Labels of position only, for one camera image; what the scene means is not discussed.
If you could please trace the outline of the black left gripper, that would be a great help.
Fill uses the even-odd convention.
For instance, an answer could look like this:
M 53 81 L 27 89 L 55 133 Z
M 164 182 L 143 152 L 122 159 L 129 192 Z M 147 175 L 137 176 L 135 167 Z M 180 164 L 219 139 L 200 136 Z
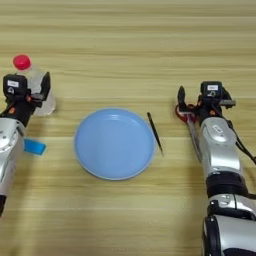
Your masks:
M 41 81 L 40 94 L 15 96 L 5 100 L 7 106 L 0 113 L 0 118 L 11 118 L 18 120 L 27 126 L 29 119 L 36 108 L 41 108 L 44 100 L 47 99 L 51 88 L 50 73 L 46 72 Z

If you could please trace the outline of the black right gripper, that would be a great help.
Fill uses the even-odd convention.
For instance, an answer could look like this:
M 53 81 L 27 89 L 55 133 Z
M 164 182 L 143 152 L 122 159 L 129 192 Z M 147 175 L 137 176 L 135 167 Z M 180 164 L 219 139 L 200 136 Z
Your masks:
M 190 111 L 197 117 L 199 122 L 203 122 L 207 118 L 220 117 L 222 118 L 222 108 L 232 108 L 236 105 L 236 101 L 232 100 L 229 92 L 222 88 L 223 99 L 217 98 L 202 98 L 199 97 L 196 105 L 191 105 L 190 108 L 185 103 L 185 89 L 179 87 L 177 100 L 178 108 L 181 113 L 189 113 Z

